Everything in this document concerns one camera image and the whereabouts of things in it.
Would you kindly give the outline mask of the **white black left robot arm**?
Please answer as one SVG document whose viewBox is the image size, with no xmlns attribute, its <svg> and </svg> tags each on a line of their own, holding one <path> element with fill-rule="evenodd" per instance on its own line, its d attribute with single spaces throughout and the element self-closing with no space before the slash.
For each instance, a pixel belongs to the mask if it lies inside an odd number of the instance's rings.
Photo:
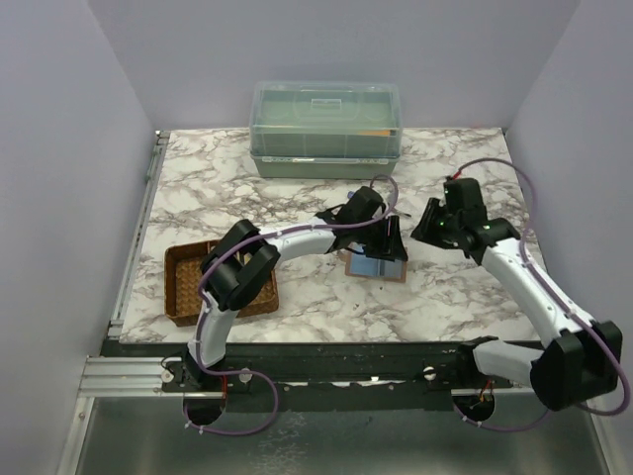
<svg viewBox="0 0 633 475">
<path fill-rule="evenodd" d="M 201 265 L 202 299 L 195 336 L 188 343 L 193 358 L 185 378 L 199 391 L 212 389 L 226 356 L 226 342 L 237 314 L 263 289 L 277 265 L 304 256 L 350 251 L 354 244 L 370 259 L 406 262 L 400 218 L 393 214 L 399 190 L 384 200 L 363 186 L 342 205 L 315 214 L 303 224 L 264 231 L 249 220 L 237 222 Z"/>
</svg>

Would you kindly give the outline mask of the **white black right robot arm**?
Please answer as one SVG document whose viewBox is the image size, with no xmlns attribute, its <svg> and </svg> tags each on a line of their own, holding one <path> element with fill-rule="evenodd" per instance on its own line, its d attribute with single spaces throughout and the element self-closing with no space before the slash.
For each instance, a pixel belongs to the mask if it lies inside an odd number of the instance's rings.
<svg viewBox="0 0 633 475">
<path fill-rule="evenodd" d="M 509 293 L 540 338 L 541 349 L 493 336 L 460 346 L 455 375 L 475 388 L 500 377 L 533 389 L 551 411 L 608 394 L 618 384 L 622 333 L 574 306 L 522 246 L 517 229 L 487 214 L 479 182 L 449 178 L 444 197 L 428 200 L 413 239 L 460 249 L 484 267 Z"/>
</svg>

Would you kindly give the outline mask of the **tan leather card holder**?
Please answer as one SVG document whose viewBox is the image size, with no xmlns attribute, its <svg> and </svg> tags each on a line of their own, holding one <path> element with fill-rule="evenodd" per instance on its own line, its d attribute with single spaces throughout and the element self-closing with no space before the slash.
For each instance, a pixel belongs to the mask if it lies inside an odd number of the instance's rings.
<svg viewBox="0 0 633 475">
<path fill-rule="evenodd" d="M 345 274 L 350 277 L 404 283 L 407 264 L 402 260 L 368 257 L 362 246 L 353 244 L 345 257 Z"/>
</svg>

